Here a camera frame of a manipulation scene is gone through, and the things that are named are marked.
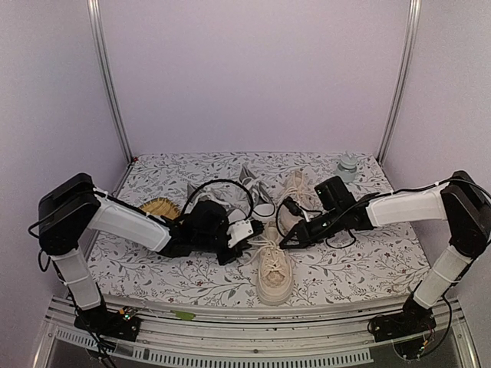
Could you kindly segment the beige sneaker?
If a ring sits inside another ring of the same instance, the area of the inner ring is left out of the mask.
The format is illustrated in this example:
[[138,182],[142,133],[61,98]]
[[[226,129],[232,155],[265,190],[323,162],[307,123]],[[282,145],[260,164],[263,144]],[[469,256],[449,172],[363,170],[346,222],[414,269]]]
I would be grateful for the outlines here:
[[259,300],[268,306],[284,304],[291,297],[294,286],[292,262],[280,248],[280,240],[275,224],[268,223],[259,239],[252,241],[252,245],[258,248],[254,255],[239,266],[248,266],[259,259],[255,287]]
[[317,210],[315,209],[315,191],[309,186],[309,179],[307,175],[300,169],[293,170],[285,181],[284,189],[280,196],[281,207],[278,211],[278,225],[285,235],[297,223],[296,222],[293,224],[291,222],[287,222],[284,224],[282,221],[281,214],[282,210],[284,209],[282,203],[287,196],[292,197],[302,209],[308,212],[310,217],[318,214]]

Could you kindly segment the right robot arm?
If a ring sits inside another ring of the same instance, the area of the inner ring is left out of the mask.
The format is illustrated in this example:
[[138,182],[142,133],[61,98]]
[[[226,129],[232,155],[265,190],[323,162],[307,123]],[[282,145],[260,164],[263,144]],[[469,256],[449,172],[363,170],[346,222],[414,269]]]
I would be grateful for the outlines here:
[[285,205],[300,219],[283,236],[283,249],[303,249],[339,232],[362,232],[403,223],[414,226],[428,248],[434,230],[437,242],[427,275],[413,291],[408,308],[397,317],[397,328],[413,334],[425,324],[426,311],[468,272],[490,245],[490,194],[465,171],[411,189],[369,193],[359,199],[335,176],[315,187],[323,209],[309,218],[290,199]]

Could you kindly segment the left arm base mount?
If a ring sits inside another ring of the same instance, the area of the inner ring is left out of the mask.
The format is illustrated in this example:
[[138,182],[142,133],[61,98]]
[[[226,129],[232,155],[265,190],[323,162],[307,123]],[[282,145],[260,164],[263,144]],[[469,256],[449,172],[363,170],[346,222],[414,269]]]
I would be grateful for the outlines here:
[[107,309],[106,304],[89,310],[75,308],[74,326],[97,336],[135,342],[140,332],[141,319],[138,309],[123,307],[118,311]]

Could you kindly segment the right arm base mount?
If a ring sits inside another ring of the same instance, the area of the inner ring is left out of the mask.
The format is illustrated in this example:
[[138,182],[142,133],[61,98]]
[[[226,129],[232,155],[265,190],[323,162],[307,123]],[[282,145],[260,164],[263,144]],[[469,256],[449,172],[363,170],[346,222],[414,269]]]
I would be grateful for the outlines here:
[[376,342],[381,342],[423,333],[436,326],[432,308],[420,306],[411,294],[402,311],[373,317],[367,324],[367,331]]

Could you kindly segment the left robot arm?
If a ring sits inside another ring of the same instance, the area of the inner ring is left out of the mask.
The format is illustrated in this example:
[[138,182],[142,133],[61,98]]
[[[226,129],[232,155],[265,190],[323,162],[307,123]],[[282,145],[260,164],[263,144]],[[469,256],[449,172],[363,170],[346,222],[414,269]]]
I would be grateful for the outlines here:
[[87,173],[73,176],[41,198],[38,220],[28,233],[54,262],[85,321],[98,333],[114,326],[114,316],[102,307],[103,297],[79,247],[87,230],[115,235],[167,258],[211,252],[221,265],[240,257],[255,233],[250,219],[231,222],[225,208],[213,200],[168,219],[114,198],[97,188]]

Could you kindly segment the grey sneaker with white laces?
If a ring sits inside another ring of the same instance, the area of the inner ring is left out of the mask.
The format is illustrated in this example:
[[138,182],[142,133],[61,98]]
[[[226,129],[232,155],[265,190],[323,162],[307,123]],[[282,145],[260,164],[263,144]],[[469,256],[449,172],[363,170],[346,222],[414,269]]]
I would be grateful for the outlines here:
[[189,205],[191,207],[196,205],[198,202],[210,200],[220,204],[226,210],[226,214],[228,216],[232,216],[232,217],[234,215],[242,216],[245,214],[244,211],[242,211],[240,208],[230,204],[227,201],[220,199],[212,189],[207,189],[207,188],[197,189],[195,185],[188,182],[186,185],[186,190],[187,190],[187,198],[190,200]]

